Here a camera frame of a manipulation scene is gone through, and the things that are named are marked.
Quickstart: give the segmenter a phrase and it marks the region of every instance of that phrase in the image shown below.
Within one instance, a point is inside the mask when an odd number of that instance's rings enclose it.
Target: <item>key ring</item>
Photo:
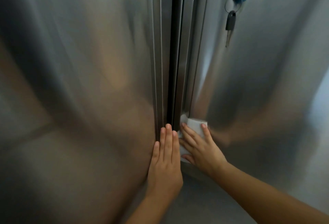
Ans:
[[[225,11],[226,11],[227,13],[229,13],[229,11],[226,10],[226,4],[227,4],[227,2],[228,2],[228,0],[225,1],[224,9],[225,9]],[[241,4],[240,4],[240,7],[238,8],[238,10],[240,10],[240,8],[241,8],[241,6],[242,6],[242,3],[243,3],[243,1],[241,0]]]

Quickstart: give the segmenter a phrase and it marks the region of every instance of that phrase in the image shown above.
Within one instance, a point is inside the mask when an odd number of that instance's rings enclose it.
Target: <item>key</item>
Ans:
[[[226,20],[225,30],[227,31],[227,39],[226,39],[225,47],[228,47],[228,45],[230,44],[230,39],[235,26],[235,19],[236,19],[235,11],[232,10],[231,12],[228,13]]]

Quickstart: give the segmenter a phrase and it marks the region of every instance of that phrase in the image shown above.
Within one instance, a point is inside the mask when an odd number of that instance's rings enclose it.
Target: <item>white paper towel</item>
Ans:
[[[186,123],[186,125],[191,128],[192,130],[194,130],[200,137],[204,138],[204,134],[203,134],[203,130],[201,128],[201,124],[205,124],[206,126],[208,126],[207,122],[203,121],[203,120],[198,120],[198,119],[194,119],[194,118],[188,118],[185,114],[181,115],[181,123]],[[183,138],[183,134],[178,131],[178,137],[179,138]],[[185,154],[191,154],[190,152],[188,152],[182,145],[179,146],[179,151],[181,155],[185,155]],[[181,157],[181,161],[183,162],[188,162],[186,159]]]

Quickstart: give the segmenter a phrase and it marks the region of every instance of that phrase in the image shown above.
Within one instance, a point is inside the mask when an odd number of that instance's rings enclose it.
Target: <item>person's left hand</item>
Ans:
[[[160,142],[154,144],[147,182],[146,197],[166,206],[183,186],[178,135],[171,130],[170,124],[161,128]]]

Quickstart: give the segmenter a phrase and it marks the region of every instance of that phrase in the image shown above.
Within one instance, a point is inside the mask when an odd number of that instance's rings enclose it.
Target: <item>skin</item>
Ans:
[[[182,185],[179,143],[191,155],[182,157],[211,177],[257,223],[329,223],[329,216],[272,186],[247,175],[228,163],[214,143],[208,128],[202,124],[205,139],[182,124],[184,139],[171,130],[161,129],[160,143],[155,142],[148,174],[145,198],[127,221],[128,224],[159,223]]]

